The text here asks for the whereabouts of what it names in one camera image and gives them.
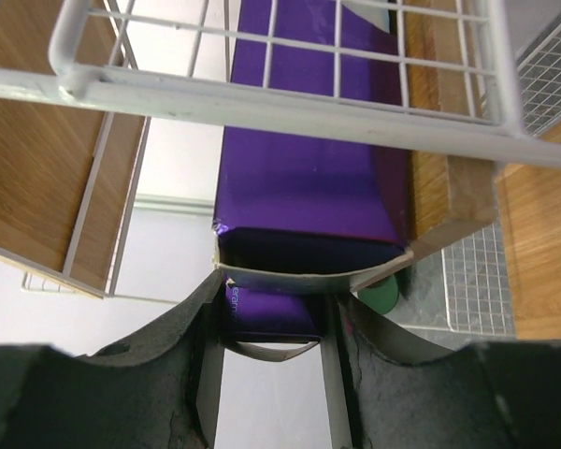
purple wrapped package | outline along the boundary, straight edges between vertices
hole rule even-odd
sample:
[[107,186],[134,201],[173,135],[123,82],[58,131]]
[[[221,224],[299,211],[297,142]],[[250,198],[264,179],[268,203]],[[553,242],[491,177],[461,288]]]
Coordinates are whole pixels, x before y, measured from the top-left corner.
[[[243,0],[239,31],[265,35],[270,4]],[[275,36],[333,45],[335,5],[279,2]],[[393,36],[345,7],[341,43],[396,53]],[[261,86],[265,55],[264,44],[238,40],[231,81]],[[332,95],[333,64],[332,53],[275,45],[270,87]],[[342,55],[340,68],[342,97],[400,101],[397,65]],[[214,212],[221,265],[336,276],[385,264],[407,247],[408,172],[401,150],[227,127]],[[241,286],[269,289],[231,274]]]
[[324,337],[322,297],[254,292],[226,286],[221,335],[253,343],[306,343]]

cardboard edge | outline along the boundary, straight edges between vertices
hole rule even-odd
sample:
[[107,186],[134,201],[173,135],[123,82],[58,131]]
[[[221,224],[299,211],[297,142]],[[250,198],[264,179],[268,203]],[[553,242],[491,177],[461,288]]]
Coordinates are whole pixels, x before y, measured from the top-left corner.
[[[233,275],[246,274],[254,279],[270,281],[271,284],[277,286],[276,291],[283,291],[284,293],[294,293],[294,294],[316,294],[316,293],[329,293],[336,292],[337,289],[332,288],[333,285],[349,285],[348,288],[342,288],[339,290],[352,290],[356,291],[364,286],[370,285],[373,282],[377,282],[384,279],[391,274],[396,273],[402,268],[408,267],[413,263],[414,253],[410,248],[400,256],[386,262],[382,265],[375,267],[359,269],[356,271],[336,273],[336,274],[288,274],[288,273],[276,273],[271,271],[261,271],[253,268],[239,268],[231,265],[227,265],[220,260],[220,252],[218,245],[215,246],[214,255],[214,267],[221,269],[226,273],[229,278],[235,281],[237,284],[241,284],[237,279],[233,278]],[[315,285],[313,289],[311,288],[287,288],[284,290],[282,285],[285,282],[295,281],[301,283],[302,285],[313,284]]]
[[262,362],[284,362],[286,360],[291,360],[306,353],[310,349],[318,346],[319,341],[313,341],[311,343],[304,344],[295,349],[270,349],[264,346],[260,346],[254,343],[246,343],[242,341],[220,339],[221,345],[233,351],[236,354],[244,355],[246,357],[252,358],[254,360],[260,360]]

metal wire shelf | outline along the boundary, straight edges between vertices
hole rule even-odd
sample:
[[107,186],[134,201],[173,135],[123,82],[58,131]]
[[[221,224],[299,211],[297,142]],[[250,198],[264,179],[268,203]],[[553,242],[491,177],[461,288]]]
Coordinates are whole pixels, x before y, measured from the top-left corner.
[[[561,119],[561,16],[519,61],[525,124],[540,135]],[[499,223],[442,250],[452,332],[514,336],[511,290]]]
[[[229,1],[224,2],[224,24],[207,24],[212,2],[204,0],[197,18],[177,21],[135,12],[128,1],[124,12],[93,7],[92,0],[65,0],[50,43],[50,63],[57,76],[0,69],[0,97],[128,112],[190,122],[235,125],[268,131],[363,143],[389,145],[418,151],[458,154],[535,165],[561,167],[561,145],[539,142],[525,135],[522,103],[513,63],[503,0],[455,0],[454,10],[416,7],[403,0],[395,4],[372,0],[321,0],[317,7],[332,8],[335,39],[306,42],[279,36],[276,17],[285,2],[270,4],[267,31],[262,34],[233,29]],[[342,41],[342,16],[354,5],[369,11],[391,10],[397,16],[398,52],[358,50]],[[404,18],[420,14],[456,23],[461,50],[458,61],[408,56]],[[119,37],[113,49],[129,42],[132,28],[145,25],[175,32],[191,32],[193,45],[184,75],[150,72],[148,68],[82,65],[76,49],[88,20],[110,20]],[[206,36],[223,40],[226,76],[204,80],[194,71],[201,42]],[[229,81],[232,48],[237,40],[261,43],[266,62],[259,86]],[[334,85],[328,94],[305,94],[270,85],[274,51],[285,46],[328,53],[334,60]],[[473,47],[473,54],[468,48]],[[341,94],[341,62],[365,58],[396,64],[400,70],[402,105],[384,105],[345,98]],[[410,104],[408,70],[414,66],[459,73],[465,79],[465,113],[414,108]],[[476,96],[484,95],[490,113],[477,113]]]

green object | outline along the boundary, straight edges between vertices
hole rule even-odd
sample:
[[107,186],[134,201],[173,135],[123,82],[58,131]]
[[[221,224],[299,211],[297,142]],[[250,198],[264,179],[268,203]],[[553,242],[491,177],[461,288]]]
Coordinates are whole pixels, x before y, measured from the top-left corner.
[[388,313],[399,300],[399,286],[395,275],[386,278],[380,284],[360,290],[357,297],[376,313]]

wooden shelf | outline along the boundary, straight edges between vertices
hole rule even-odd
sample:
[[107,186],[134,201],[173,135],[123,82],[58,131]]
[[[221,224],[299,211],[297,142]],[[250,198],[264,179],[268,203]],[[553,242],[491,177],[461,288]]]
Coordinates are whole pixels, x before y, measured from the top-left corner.
[[[407,5],[456,11],[454,0],[405,0]],[[405,14],[408,56],[461,64],[457,22]],[[467,49],[473,58],[471,47]],[[413,107],[468,114],[464,75],[431,67],[411,66]],[[491,161],[427,152],[412,152],[411,186],[414,263],[493,223],[496,219],[495,165]],[[355,287],[357,290],[401,267]]]
[[496,186],[517,337],[561,339],[561,170],[511,165]]
[[[61,4],[0,1],[0,67],[52,73],[48,46]],[[109,21],[88,20],[78,59],[102,65],[114,41]],[[103,118],[100,111],[0,99],[1,250],[63,269]],[[142,124],[141,117],[115,116],[82,228],[71,279],[97,290],[106,286]]]

